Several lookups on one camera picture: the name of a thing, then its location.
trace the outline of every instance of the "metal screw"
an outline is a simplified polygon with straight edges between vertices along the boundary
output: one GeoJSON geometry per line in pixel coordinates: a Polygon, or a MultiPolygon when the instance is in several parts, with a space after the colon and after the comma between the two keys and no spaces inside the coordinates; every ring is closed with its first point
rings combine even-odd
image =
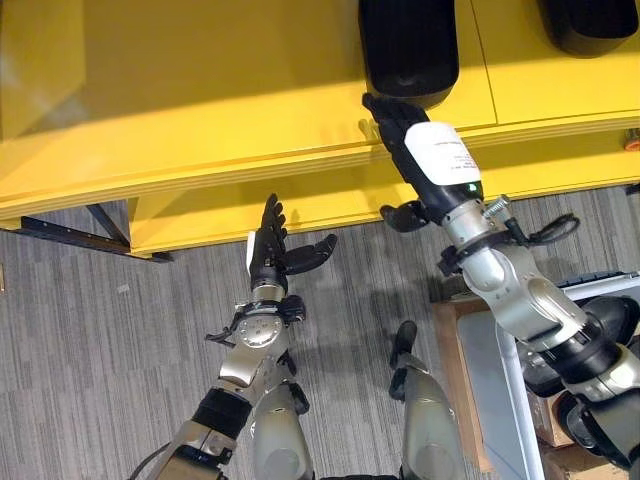
{"type": "Polygon", "coordinates": [[[486,210],[482,213],[484,218],[493,217],[496,213],[500,212],[503,208],[511,203],[509,197],[506,195],[500,195],[493,202],[487,205],[486,210]]]}

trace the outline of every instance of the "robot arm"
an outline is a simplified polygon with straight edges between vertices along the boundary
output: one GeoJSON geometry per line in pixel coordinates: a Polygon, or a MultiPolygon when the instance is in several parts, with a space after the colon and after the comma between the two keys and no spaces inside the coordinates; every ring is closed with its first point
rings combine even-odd
{"type": "Polygon", "coordinates": [[[147,480],[225,480],[221,466],[231,459],[240,431],[267,393],[286,387],[287,398],[306,402],[288,355],[288,329],[304,319],[305,309],[300,297],[286,296],[287,275],[322,265],[337,238],[329,235],[316,245],[286,251],[284,221],[282,205],[271,195],[250,242],[253,251],[248,253],[252,301],[236,307],[231,326],[222,334],[207,338],[232,350],[216,384],[182,425],[147,480]]]}
{"type": "Polygon", "coordinates": [[[569,422],[573,436],[624,468],[638,468],[640,360],[542,276],[504,198],[484,206],[478,168],[452,128],[429,123],[422,108],[396,100],[365,94],[363,104],[419,197],[383,207],[385,221],[399,231],[429,222],[444,228],[453,245],[443,252],[441,269],[461,271],[496,321],[559,374],[580,407],[569,422]]]}

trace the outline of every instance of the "paper label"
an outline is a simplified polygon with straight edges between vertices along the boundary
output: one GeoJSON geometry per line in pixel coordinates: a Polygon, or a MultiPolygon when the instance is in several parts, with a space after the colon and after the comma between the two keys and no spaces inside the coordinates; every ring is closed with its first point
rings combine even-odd
{"type": "Polygon", "coordinates": [[[436,185],[480,181],[478,165],[451,125],[416,123],[407,130],[404,143],[427,178],[436,185]]]}

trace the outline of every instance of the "wire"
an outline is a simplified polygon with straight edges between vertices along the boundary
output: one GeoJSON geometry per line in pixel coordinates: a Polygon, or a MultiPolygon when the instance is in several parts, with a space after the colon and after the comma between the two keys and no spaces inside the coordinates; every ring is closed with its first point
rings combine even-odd
{"type": "Polygon", "coordinates": [[[171,445],[171,442],[165,443],[163,446],[161,446],[158,450],[156,450],[155,452],[153,452],[151,455],[149,455],[147,458],[145,458],[142,462],[140,462],[140,465],[138,465],[136,467],[136,469],[133,471],[133,473],[131,474],[131,476],[129,478],[127,478],[127,480],[135,480],[136,478],[138,478],[138,475],[140,475],[140,472],[142,472],[142,470],[144,470],[144,467],[147,466],[147,464],[153,460],[154,458],[156,458],[158,455],[160,455],[162,452],[164,452],[166,450],[166,448],[171,445]]]}
{"type": "Polygon", "coordinates": [[[575,232],[580,226],[580,219],[573,213],[567,213],[556,218],[535,233],[529,235],[529,245],[549,245],[562,240],[575,232]]]}

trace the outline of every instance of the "yellow table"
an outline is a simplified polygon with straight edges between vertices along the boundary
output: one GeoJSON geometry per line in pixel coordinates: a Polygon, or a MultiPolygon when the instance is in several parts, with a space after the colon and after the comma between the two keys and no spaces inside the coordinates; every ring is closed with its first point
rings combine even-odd
{"type": "MultiPolygon", "coordinates": [[[[145,255],[242,238],[272,190],[293,231],[412,198],[360,106],[357,2],[45,3],[3,3],[0,226],[129,199],[145,255]]],[[[575,59],[531,0],[456,9],[460,78],[429,116],[460,130],[489,197],[640,180],[621,149],[640,35],[575,59]]]]}

